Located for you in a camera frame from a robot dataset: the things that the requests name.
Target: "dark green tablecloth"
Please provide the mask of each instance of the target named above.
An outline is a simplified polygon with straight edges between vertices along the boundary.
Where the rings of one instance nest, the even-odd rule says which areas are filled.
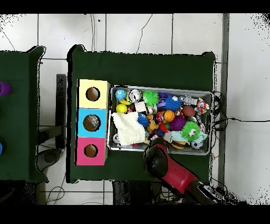
[[[47,181],[35,166],[37,145],[37,69],[42,46],[27,52],[0,52],[0,81],[12,93],[0,96],[0,180]]]
[[[75,45],[67,54],[69,62],[67,126],[71,149],[67,152],[67,169],[71,182],[80,180],[153,180],[144,170],[142,153],[109,151],[105,166],[75,166],[74,139],[76,118],[77,79],[106,80],[111,85],[131,85],[186,90],[213,90],[212,52],[203,55],[123,54],[86,52]],[[209,177],[209,158],[206,156],[173,155],[174,159],[196,173],[202,181]]]

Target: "box hole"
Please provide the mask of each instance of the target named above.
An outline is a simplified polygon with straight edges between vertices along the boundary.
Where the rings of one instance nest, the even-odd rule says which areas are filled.
[[[97,156],[97,153],[98,153],[98,148],[95,145],[93,145],[93,144],[87,145],[84,148],[84,154],[87,157],[90,157],[90,158],[96,157]]]
[[[96,132],[100,124],[100,118],[97,115],[87,115],[83,120],[83,127],[88,130],[88,132]]]
[[[98,88],[96,87],[91,87],[89,88],[86,93],[86,98],[89,101],[97,101],[100,98],[100,92],[98,90]]]

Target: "pink box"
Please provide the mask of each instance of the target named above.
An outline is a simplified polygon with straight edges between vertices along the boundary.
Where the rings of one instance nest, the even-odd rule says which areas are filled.
[[[103,166],[108,155],[105,138],[78,137],[77,162],[78,166]],[[88,145],[94,145],[98,149],[95,157],[87,157],[84,149]]]

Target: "yellow box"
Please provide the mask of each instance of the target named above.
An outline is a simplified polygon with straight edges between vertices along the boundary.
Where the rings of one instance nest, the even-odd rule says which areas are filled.
[[[110,90],[110,84],[107,81],[102,80],[89,80],[79,79],[79,107],[80,108],[91,108],[91,109],[107,109],[108,108],[108,96]],[[86,96],[88,95],[88,89],[90,92],[98,91],[99,98],[95,101],[89,100]]]

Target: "red ball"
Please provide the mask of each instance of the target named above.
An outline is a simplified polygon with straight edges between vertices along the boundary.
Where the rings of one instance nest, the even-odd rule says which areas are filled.
[[[191,106],[187,106],[187,105],[183,106],[182,112],[187,117],[193,117],[196,114],[194,108]]]

